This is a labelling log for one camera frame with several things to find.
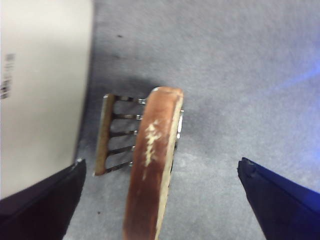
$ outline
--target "gray carpet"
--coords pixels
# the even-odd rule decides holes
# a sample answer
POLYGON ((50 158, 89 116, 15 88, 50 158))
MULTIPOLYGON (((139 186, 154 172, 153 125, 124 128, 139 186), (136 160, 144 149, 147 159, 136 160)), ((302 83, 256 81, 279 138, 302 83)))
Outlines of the gray carpet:
POLYGON ((65 240, 122 238, 130 169, 92 177, 105 93, 184 90, 161 240, 265 239, 241 157, 320 192, 319 0, 97 0, 94 22, 88 175, 65 240))

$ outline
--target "worn wood finish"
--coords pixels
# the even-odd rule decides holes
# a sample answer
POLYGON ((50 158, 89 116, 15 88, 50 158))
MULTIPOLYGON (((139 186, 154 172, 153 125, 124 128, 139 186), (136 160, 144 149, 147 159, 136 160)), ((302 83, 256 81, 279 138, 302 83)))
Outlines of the worn wood finish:
POLYGON ((96 149, 96 159, 94 175, 103 175, 106 169, 106 160, 108 156, 108 143, 110 139, 110 125, 113 117, 113 108, 116 101, 116 96, 107 94, 103 97, 103 105, 100 120, 100 129, 98 136, 98 143, 96 149))
POLYGON ((157 87, 147 98, 133 153, 124 240, 158 239, 183 97, 179 88, 157 87))

